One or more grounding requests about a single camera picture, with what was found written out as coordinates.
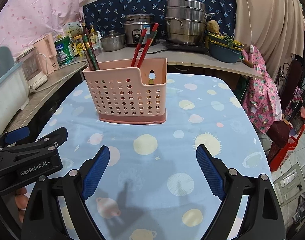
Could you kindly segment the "person's left hand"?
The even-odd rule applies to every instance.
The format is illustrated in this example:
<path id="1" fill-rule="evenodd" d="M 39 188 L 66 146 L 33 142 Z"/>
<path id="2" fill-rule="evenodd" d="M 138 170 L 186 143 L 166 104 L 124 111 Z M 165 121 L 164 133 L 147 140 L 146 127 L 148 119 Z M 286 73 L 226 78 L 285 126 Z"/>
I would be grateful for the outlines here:
<path id="1" fill-rule="evenodd" d="M 27 193 L 26 187 L 20 188 L 16 191 L 15 203 L 18 208 L 18 217 L 20 222 L 23 222 L 25 209 L 27 208 L 29 198 L 25 195 Z"/>

